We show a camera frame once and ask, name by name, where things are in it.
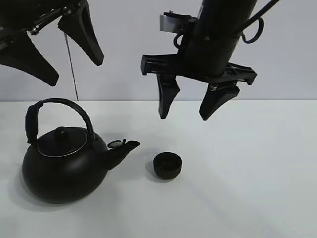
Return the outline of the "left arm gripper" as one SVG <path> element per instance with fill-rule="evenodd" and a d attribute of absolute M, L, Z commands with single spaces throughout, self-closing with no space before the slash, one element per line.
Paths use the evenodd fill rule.
<path fill-rule="evenodd" d="M 94 32 L 86 0 L 2 0 L 1 65 L 55 86 L 59 74 L 41 55 L 26 32 L 36 35 L 59 17 L 58 28 L 76 42 L 95 65 L 102 65 L 104 54 Z"/>

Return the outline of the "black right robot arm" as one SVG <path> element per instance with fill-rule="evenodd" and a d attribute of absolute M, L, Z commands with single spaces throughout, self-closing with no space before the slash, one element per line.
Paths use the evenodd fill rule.
<path fill-rule="evenodd" d="M 144 55 L 141 72 L 157 76 L 162 119 L 180 90 L 178 76 L 208 84 L 199 110 L 203 120 L 239 94 L 238 82 L 253 83 L 256 73 L 250 67 L 231 63 L 230 58 L 255 4 L 254 0 L 205 0 L 196 17 L 173 12 L 160 15 L 159 28 L 175 34 L 178 52 Z"/>

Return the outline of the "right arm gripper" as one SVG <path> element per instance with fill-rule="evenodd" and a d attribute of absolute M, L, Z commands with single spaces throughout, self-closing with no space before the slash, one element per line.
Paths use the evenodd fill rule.
<path fill-rule="evenodd" d="M 158 112 L 166 119 L 170 106 L 179 93 L 176 76 L 183 76 L 201 82 L 210 83 L 199 109 L 203 120 L 208 120 L 223 104 L 238 96 L 240 89 L 232 82 L 253 84 L 257 73 L 248 66 L 231 63 L 229 60 L 237 45 L 236 39 L 217 39 L 215 42 L 207 36 L 197 45 L 194 33 L 196 19 L 189 19 L 179 26 L 174 38 L 178 52 L 168 55 L 143 55 L 140 69 L 143 75 L 157 75 L 159 91 Z"/>

